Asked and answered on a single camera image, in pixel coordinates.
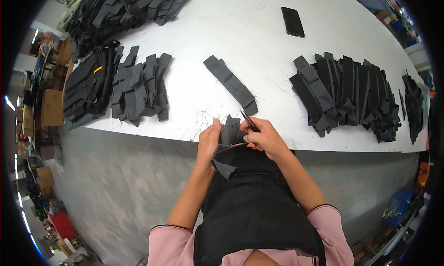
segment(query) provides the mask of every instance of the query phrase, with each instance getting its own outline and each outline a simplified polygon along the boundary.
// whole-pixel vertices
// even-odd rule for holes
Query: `scissors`
[[[261,132],[261,131],[259,130],[259,128],[254,124],[253,120],[247,115],[247,113],[245,113],[245,111],[242,111],[242,110],[241,110],[241,114],[242,114],[242,116],[244,117],[244,119],[247,121],[248,127],[249,127],[252,131],[254,131],[254,132]],[[258,150],[258,151],[261,151],[261,152],[264,151],[264,150],[262,149],[262,147],[259,147],[257,144],[254,144],[254,143],[249,143],[249,144],[247,145],[247,147],[251,147],[252,149],[254,149],[254,150]]]
[[[244,119],[247,121],[248,127],[253,130],[254,132],[261,132],[258,127],[254,124],[252,119],[245,113],[245,111],[241,110],[241,114],[244,117]]]

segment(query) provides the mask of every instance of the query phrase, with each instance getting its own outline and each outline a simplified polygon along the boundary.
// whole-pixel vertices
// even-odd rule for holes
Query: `smartphone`
[[[301,19],[296,10],[281,7],[282,15],[284,16],[285,27],[287,29],[287,34],[297,37],[305,37],[304,29],[302,28]]]

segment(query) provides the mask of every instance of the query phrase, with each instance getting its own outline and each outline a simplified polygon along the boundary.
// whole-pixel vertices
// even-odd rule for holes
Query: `yellow tag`
[[[93,74],[97,73],[97,71],[98,71],[99,69],[102,69],[102,66],[98,67],[98,68],[94,71]]]

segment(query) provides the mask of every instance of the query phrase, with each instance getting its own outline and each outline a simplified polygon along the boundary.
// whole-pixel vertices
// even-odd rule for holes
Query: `blue bin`
[[[405,29],[404,25],[402,24],[402,22],[399,19],[396,19],[390,25],[395,32],[399,32],[399,31],[402,31],[403,29]]]
[[[399,222],[404,218],[410,206],[412,196],[413,192],[404,189],[397,191],[392,196],[384,217],[385,222],[392,229],[396,229]]]

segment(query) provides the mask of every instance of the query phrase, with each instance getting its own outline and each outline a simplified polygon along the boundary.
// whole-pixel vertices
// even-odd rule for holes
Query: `pink sleeve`
[[[330,205],[321,205],[308,213],[307,218],[324,242],[327,265],[352,266],[353,253],[345,240],[339,211]]]
[[[177,226],[154,227],[149,237],[148,266],[176,265],[191,235],[191,231]]]

